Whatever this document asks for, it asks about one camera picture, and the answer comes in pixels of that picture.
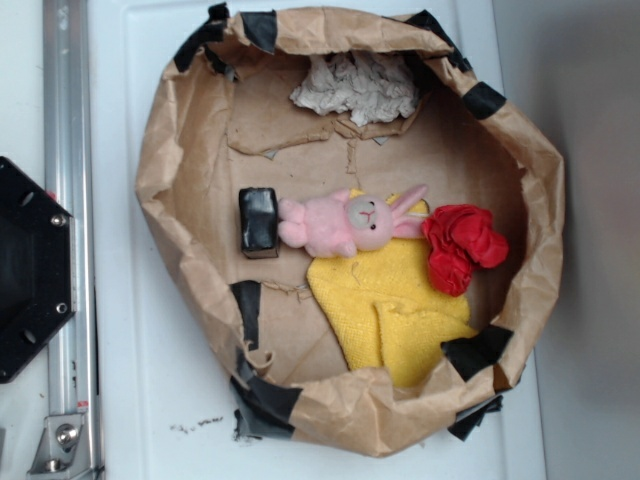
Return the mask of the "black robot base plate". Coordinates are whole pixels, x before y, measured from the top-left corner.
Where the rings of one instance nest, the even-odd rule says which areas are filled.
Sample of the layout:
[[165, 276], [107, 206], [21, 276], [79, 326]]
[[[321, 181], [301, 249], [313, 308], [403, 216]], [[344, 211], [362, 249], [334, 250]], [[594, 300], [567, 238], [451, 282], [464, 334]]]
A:
[[73, 315], [73, 217], [1, 158], [1, 382], [12, 382]]

